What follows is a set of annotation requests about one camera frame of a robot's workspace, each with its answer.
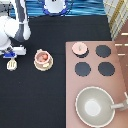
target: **white robot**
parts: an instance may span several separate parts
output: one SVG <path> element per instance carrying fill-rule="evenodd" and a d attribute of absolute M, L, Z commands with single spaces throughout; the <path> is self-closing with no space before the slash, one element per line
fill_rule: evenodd
<path fill-rule="evenodd" d="M 3 58 L 11 58 L 7 64 L 7 69 L 15 70 L 17 62 L 14 58 L 17 55 L 25 55 L 26 49 L 21 45 L 20 47 L 12 47 L 9 37 L 19 42 L 24 42 L 29 39 L 31 30 L 28 25 L 26 1 L 10 0 L 10 2 L 15 9 L 16 19 L 9 16 L 0 17 L 0 55 L 3 55 Z"/>

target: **table surface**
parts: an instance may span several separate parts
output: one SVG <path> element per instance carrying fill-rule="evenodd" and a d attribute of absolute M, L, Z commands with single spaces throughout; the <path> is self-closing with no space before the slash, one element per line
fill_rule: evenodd
<path fill-rule="evenodd" d="M 76 57 L 72 52 L 72 46 L 76 42 L 66 42 L 66 128 L 90 128 L 84 124 L 75 111 L 75 100 L 78 93 L 89 86 L 97 86 L 106 90 L 114 100 L 114 103 L 120 103 L 125 100 L 124 92 L 126 87 L 117 55 L 114 41 L 83 41 L 89 54 L 85 58 Z M 98 45 L 107 45 L 111 48 L 111 55 L 102 58 L 96 54 Z M 87 62 L 91 67 L 91 72 L 86 77 L 80 77 L 75 73 L 75 65 L 78 62 Z M 102 76 L 98 71 L 98 65 L 101 62 L 110 62 L 115 67 L 115 73 L 112 76 Z M 112 122 L 105 128 L 127 128 L 128 111 L 116 110 Z"/>

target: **stove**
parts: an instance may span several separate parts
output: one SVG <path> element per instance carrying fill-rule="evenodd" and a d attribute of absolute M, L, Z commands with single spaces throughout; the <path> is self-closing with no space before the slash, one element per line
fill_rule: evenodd
<path fill-rule="evenodd" d="M 126 87 L 114 41 L 66 42 L 66 128 L 90 128 L 78 117 L 75 101 L 86 87 L 100 87 L 120 103 Z M 105 128 L 127 128 L 128 111 L 116 111 Z"/>

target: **burner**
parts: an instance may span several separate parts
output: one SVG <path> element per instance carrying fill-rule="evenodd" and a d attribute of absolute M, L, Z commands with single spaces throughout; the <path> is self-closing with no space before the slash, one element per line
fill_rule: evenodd
<path fill-rule="evenodd" d="M 79 58 L 84 58 L 89 53 L 89 50 L 88 50 L 86 44 L 84 44 L 82 42 L 75 43 L 72 47 L 72 51 Z"/>
<path fill-rule="evenodd" d="M 106 45 L 99 45 L 96 48 L 96 54 L 100 57 L 106 58 L 111 54 L 111 49 Z"/>
<path fill-rule="evenodd" d="M 91 71 L 91 68 L 89 64 L 87 64 L 86 62 L 79 62 L 75 66 L 75 72 L 79 76 L 83 76 L 83 77 L 87 76 L 89 75 L 90 71 Z"/>
<path fill-rule="evenodd" d="M 115 72 L 114 66 L 109 62 L 100 63 L 98 70 L 103 76 L 112 76 Z"/>

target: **bowl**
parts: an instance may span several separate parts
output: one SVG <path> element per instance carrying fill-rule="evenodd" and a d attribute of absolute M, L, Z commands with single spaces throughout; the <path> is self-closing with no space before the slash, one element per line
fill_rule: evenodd
<path fill-rule="evenodd" d="M 87 125 L 100 128 L 107 126 L 114 118 L 112 97 L 99 87 L 87 87 L 77 95 L 75 107 L 78 117 Z"/>

